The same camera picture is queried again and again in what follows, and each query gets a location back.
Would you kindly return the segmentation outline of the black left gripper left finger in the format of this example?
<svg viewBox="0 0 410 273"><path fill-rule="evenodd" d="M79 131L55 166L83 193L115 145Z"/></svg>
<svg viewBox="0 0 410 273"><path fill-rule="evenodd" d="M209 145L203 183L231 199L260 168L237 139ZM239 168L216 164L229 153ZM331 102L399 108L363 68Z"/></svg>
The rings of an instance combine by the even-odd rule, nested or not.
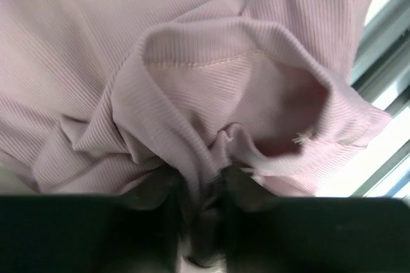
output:
<svg viewBox="0 0 410 273"><path fill-rule="evenodd" d="M175 272L185 184L162 167L124 195L4 195L2 272Z"/></svg>

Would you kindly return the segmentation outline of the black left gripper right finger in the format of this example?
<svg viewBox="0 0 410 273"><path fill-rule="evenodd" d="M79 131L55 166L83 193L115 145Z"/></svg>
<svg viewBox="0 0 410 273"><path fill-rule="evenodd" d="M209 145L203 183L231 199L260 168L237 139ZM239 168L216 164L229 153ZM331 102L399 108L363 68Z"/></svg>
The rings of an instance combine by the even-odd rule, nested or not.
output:
<svg viewBox="0 0 410 273"><path fill-rule="evenodd" d="M409 206L389 197L279 197L223 170L229 272L408 272Z"/></svg>

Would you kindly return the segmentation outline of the dusty pink tank top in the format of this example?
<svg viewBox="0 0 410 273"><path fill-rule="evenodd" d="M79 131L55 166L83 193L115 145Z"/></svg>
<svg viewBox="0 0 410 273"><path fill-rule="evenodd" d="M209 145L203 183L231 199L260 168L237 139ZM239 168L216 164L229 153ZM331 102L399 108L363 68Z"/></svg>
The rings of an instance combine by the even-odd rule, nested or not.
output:
<svg viewBox="0 0 410 273"><path fill-rule="evenodd" d="M175 272L229 272L224 169L315 197L390 121L349 83L371 2L1 0L1 197L174 169Z"/></svg>

